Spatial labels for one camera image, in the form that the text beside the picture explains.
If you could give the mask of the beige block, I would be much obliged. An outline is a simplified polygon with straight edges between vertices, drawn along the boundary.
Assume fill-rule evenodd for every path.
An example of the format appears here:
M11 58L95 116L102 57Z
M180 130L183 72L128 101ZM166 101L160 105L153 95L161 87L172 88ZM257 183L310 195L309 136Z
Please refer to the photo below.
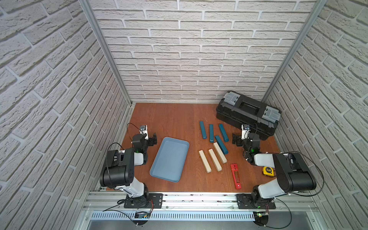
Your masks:
M215 152L217 153L218 157L220 158L220 161L223 164L227 163L227 159L226 159L224 153L222 152L219 144L217 142L215 142L215 143L213 143L213 146L214 146Z
M202 163L203 163L203 165L204 165L204 167L205 167L206 172L207 172L207 173L212 172L212 169L211 169L211 167L210 167L210 165L209 165L209 162L208 162L208 160L207 160L207 158L206 158L206 156L205 156L204 151L203 151L203 150L200 150L200 151L199 151L199 155L200 155L200 158L201 158L201 160L202 160Z
M218 172L220 172L222 170L222 166L221 166L220 162L218 161L214 150L213 149L209 149L209 154L210 154L210 156L212 158L212 161L213 161L213 163L215 165L216 170Z

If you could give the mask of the blue plastic tray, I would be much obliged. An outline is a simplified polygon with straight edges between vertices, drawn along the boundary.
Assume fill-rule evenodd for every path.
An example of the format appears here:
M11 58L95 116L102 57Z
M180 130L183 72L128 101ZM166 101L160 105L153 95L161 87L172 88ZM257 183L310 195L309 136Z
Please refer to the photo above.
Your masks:
M165 137L149 174L166 181L179 182L189 146L187 141Z

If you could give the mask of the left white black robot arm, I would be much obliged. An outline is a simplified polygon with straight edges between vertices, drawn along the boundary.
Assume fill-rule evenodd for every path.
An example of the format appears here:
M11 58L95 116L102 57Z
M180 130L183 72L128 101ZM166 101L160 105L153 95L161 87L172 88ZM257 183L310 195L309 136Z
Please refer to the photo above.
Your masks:
M125 150L108 150L99 176L102 187L125 192L126 198L119 201L124 208L153 208L147 186L134 175L135 166L145 165L148 161L148 147L157 144L157 135L137 134L133 137L132 147Z

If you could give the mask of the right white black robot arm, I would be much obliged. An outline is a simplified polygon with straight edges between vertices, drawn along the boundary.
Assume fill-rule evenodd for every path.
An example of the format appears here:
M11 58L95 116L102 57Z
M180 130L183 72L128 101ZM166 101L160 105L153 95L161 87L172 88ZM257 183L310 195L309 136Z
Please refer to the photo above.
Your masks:
M243 149L243 157L253 165L276 171L272 181L253 187L250 194L237 194L239 209L275 209L275 198L292 192L311 191L317 182L298 152L261 153L256 133L232 135L232 143Z

